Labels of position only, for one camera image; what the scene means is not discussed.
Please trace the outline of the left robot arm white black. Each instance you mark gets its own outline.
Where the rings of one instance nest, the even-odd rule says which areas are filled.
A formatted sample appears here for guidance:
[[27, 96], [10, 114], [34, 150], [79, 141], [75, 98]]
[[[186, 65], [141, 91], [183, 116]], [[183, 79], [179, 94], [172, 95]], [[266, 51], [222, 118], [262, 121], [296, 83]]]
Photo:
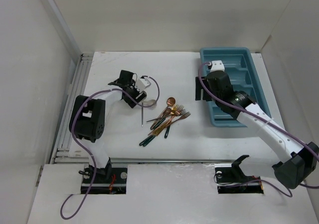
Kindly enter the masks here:
[[89, 155], [90, 177], [104, 183], [110, 180], [112, 164], [101, 137], [105, 130], [106, 112], [114, 103], [123, 100], [134, 108], [147, 97], [145, 89], [150, 82], [144, 76], [134, 78], [134, 73], [121, 70], [119, 78], [108, 84], [108, 89], [97, 95], [79, 95], [75, 99], [69, 130], [75, 142]]

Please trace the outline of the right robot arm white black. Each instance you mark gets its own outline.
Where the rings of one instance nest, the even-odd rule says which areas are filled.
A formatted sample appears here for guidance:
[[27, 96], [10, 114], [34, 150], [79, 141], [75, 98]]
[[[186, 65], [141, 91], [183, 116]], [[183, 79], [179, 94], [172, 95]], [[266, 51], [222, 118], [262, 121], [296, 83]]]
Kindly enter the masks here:
[[273, 121], [255, 100], [244, 91], [236, 91], [228, 74], [222, 70], [197, 76], [196, 100], [204, 90], [210, 100], [261, 138], [277, 155], [279, 162], [272, 166], [277, 180], [288, 189], [303, 185], [319, 161], [319, 147], [305, 143]]

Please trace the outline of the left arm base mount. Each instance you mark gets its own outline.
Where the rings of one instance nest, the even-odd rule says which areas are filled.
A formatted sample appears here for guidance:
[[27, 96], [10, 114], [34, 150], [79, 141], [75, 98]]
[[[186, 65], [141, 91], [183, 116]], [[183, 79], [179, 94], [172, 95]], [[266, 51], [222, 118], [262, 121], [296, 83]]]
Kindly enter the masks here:
[[[93, 167], [85, 167], [84, 170], [79, 171], [79, 174], [82, 175], [80, 192], [81, 194], [85, 194], [93, 178]], [[127, 167], [112, 167], [110, 174], [106, 176], [97, 173], [88, 194], [126, 194], [127, 177]]]

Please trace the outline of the copper spoon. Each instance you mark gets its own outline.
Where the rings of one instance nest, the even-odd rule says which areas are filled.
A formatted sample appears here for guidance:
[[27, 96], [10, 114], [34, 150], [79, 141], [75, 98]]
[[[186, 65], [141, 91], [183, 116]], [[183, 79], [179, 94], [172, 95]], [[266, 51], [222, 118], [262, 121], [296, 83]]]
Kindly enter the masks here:
[[169, 97], [166, 101], [166, 108], [162, 111], [162, 113], [158, 116], [158, 118], [151, 125], [150, 130], [154, 128], [154, 126], [158, 123], [159, 119], [162, 119], [164, 116], [167, 116], [170, 113], [171, 108], [175, 105], [176, 100], [174, 97]]

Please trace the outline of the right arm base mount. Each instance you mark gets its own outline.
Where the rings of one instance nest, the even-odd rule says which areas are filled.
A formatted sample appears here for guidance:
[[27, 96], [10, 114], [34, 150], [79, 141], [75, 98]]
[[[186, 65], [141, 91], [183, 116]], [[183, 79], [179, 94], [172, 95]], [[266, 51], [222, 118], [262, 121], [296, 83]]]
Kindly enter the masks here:
[[217, 163], [214, 165], [214, 182], [218, 194], [263, 194], [260, 177], [247, 176], [240, 164], [249, 155], [242, 155], [232, 163]]

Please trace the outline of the silver round spoon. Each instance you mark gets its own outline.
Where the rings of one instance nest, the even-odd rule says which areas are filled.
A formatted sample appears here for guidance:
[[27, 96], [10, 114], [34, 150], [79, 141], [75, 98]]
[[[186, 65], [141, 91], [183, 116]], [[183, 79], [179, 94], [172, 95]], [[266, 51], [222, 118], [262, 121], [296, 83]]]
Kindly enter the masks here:
[[148, 109], [155, 109], [157, 107], [157, 102], [156, 100], [152, 99], [152, 100], [144, 100], [141, 102], [141, 127], [144, 126], [144, 108], [148, 108]]

